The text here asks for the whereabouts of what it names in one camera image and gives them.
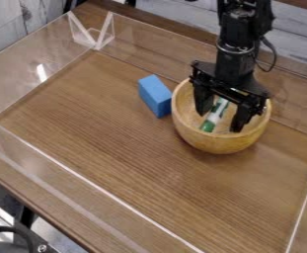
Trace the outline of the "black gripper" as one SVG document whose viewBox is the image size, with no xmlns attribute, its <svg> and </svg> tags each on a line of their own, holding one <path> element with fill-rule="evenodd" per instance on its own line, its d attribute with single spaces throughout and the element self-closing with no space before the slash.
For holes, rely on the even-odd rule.
<svg viewBox="0 0 307 253">
<path fill-rule="evenodd" d="M 214 96 L 223 97 L 238 105 L 230 131 L 240 132 L 254 115 L 263 112 L 270 94 L 251 73 L 228 82 L 215 76 L 215 67 L 212 62 L 191 62 L 190 83 L 194 88 L 195 110 L 199 116 L 204 116 L 212 108 Z"/>
</svg>

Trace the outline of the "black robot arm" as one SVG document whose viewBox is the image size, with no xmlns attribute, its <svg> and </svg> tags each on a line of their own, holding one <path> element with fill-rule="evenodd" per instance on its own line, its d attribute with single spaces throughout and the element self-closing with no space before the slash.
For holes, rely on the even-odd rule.
<svg viewBox="0 0 307 253">
<path fill-rule="evenodd" d="M 214 96 L 238 108 L 230 131 L 240 132 L 255 115 L 262 115 L 270 93 L 256 81 L 255 67 L 259 44 L 272 44 L 264 35 L 271 30 L 274 15 L 270 0 L 216 0 L 220 33 L 216 61 L 191 62 L 190 83 L 194 88 L 195 111 L 203 116 L 214 107 Z"/>
</svg>

